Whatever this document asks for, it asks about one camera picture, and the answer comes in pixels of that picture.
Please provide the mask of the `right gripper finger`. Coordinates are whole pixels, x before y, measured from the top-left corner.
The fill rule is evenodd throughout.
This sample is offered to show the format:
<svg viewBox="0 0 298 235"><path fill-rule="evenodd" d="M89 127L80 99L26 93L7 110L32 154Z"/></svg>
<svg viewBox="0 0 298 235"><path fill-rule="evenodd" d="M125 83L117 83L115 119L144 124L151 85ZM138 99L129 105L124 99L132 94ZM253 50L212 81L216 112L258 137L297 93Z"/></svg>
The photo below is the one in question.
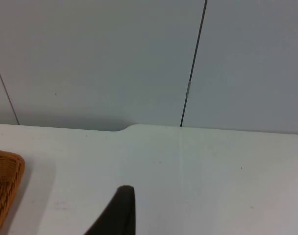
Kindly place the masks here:
<svg viewBox="0 0 298 235"><path fill-rule="evenodd" d="M135 235L135 191L120 186L87 235Z"/></svg>

